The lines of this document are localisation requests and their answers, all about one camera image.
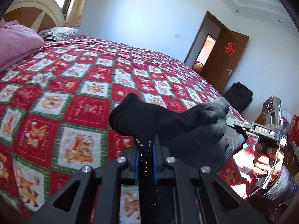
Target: red paper cutout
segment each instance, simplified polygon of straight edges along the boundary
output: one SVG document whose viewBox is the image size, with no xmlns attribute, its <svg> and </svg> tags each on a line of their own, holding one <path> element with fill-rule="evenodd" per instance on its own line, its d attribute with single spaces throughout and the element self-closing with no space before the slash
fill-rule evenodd
<svg viewBox="0 0 299 224">
<path fill-rule="evenodd" d="M 227 46 L 225 47 L 225 53 L 227 53 L 227 54 L 229 54 L 229 55 L 235 53 L 235 52 L 236 52 L 236 51 L 234 50 L 235 47 L 236 47 L 236 44 L 231 43 L 231 42 L 227 43 Z"/>
</svg>

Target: metal screw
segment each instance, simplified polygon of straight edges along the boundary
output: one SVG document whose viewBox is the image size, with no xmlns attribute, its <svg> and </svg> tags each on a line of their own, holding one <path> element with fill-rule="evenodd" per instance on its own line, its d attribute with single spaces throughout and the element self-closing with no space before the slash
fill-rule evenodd
<svg viewBox="0 0 299 224">
<path fill-rule="evenodd" d="M 92 170 L 91 166 L 84 166 L 82 167 L 82 172 L 89 173 Z"/>
<path fill-rule="evenodd" d="M 174 158 L 173 156 L 169 156 L 169 157 L 166 159 L 166 161 L 167 161 L 168 163 L 174 163 L 174 162 L 175 162 L 175 158 Z"/>
<path fill-rule="evenodd" d="M 201 171 L 202 171 L 203 173 L 210 173 L 211 168 L 208 167 L 208 166 L 203 166 L 203 167 L 201 168 Z"/>
<path fill-rule="evenodd" d="M 124 156 L 120 156 L 119 158 L 117 158 L 117 161 L 119 162 L 119 163 L 123 163 L 123 162 L 125 162 L 127 159 L 124 157 Z"/>
</svg>

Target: pink blanket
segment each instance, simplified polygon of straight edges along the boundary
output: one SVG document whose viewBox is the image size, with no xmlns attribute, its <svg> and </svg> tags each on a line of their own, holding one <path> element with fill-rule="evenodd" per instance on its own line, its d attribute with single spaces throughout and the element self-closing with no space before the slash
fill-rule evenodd
<svg viewBox="0 0 299 224">
<path fill-rule="evenodd" d="M 44 40 L 36 31 L 17 20 L 0 25 L 0 72 L 43 46 Z"/>
</svg>

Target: red and white checkered bedspread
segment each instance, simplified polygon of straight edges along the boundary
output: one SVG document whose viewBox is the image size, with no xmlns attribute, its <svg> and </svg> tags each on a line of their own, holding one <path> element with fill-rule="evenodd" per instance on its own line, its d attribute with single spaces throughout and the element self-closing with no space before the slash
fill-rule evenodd
<svg viewBox="0 0 299 224">
<path fill-rule="evenodd" d="M 220 97 L 170 56 L 88 37 L 46 43 L 1 73 L 3 198 L 29 217 L 82 166 L 120 156 L 133 140 L 114 132 L 108 116 L 128 93 L 176 112 Z M 242 197 L 255 185 L 251 143 L 219 172 Z M 139 223 L 138 188 L 125 187 L 121 198 L 122 223 Z"/>
</svg>

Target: headboard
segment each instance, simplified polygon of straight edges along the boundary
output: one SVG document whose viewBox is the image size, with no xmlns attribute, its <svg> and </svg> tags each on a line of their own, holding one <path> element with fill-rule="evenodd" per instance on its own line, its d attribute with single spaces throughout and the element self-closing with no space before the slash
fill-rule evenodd
<svg viewBox="0 0 299 224">
<path fill-rule="evenodd" d="M 55 0 L 14 0 L 1 23 L 18 20 L 21 25 L 40 32 L 64 26 L 65 19 Z"/>
</svg>

